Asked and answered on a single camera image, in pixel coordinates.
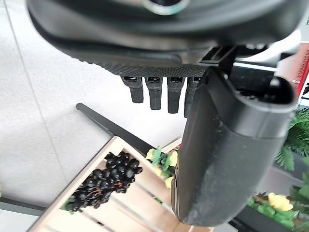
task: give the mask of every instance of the grape cluster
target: grape cluster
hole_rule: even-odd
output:
[[[65,209],[76,212],[82,207],[93,206],[99,208],[108,202],[113,191],[126,193],[135,175],[142,172],[137,159],[130,159],[130,155],[120,152],[118,156],[109,153],[105,159],[106,169],[95,169],[89,177],[70,196]]]

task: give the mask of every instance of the red object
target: red object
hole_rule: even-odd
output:
[[[276,76],[291,82],[299,97],[309,72],[309,43],[301,43],[299,51],[278,63]]]

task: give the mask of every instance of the wooden slat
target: wooden slat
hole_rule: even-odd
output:
[[[80,171],[80,173],[71,181],[71,183],[54,200],[54,202],[51,203],[51,205],[43,212],[39,219],[32,225],[30,231],[40,231],[40,228],[44,227],[45,223],[53,215],[53,213],[55,213],[66,202],[66,200],[74,193],[79,185],[102,162],[104,157],[109,152],[119,154],[124,147],[126,147],[129,153],[134,153],[141,156],[140,153],[138,153],[121,138],[115,136],[110,139],[110,141],[94,156],[94,158],[85,166],[85,168]]]
[[[87,207],[83,210],[115,232],[151,231],[143,222],[121,209],[113,200],[102,204],[98,209]]]
[[[173,232],[191,232],[190,231],[191,227],[192,226],[190,225],[186,225],[181,222],[178,222],[178,225],[174,228]]]
[[[176,139],[175,141],[171,142],[170,144],[166,145],[165,147],[162,148],[163,153],[168,153],[175,147],[177,147],[179,144],[182,143],[183,138]]]
[[[126,194],[116,193],[114,197],[164,232],[173,231],[179,222],[174,214],[134,184]]]
[[[170,189],[166,188],[164,181],[153,171],[153,167],[147,167],[140,163],[143,168],[141,174],[136,175],[136,181],[165,204],[171,206]]]
[[[213,232],[214,227],[201,227],[201,226],[195,226],[192,229],[192,232]]]
[[[41,228],[40,232],[55,232],[55,229],[46,226],[45,228]]]
[[[46,224],[59,232],[107,232],[102,226],[83,216],[80,212],[71,215],[69,212],[60,209],[49,218]]]

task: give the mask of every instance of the black plastic handle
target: black plastic handle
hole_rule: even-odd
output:
[[[173,211],[183,223],[227,222],[255,191],[285,140],[296,104],[291,85],[276,80],[254,97],[236,91],[215,68],[201,78],[172,184]]]

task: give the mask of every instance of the black plastic clip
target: black plastic clip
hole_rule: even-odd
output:
[[[178,113],[179,98],[185,78],[171,77],[167,78],[167,81],[168,81],[168,112],[170,114],[176,114]]]
[[[143,82],[141,77],[121,76],[122,81],[130,88],[131,99],[134,103],[144,102]]]
[[[145,77],[146,86],[149,89],[150,109],[161,109],[163,77]]]
[[[197,85],[199,84],[200,79],[201,79],[200,77],[188,78],[187,90],[186,90],[185,98],[184,98],[184,117],[185,118],[189,117],[195,90],[197,89]]]

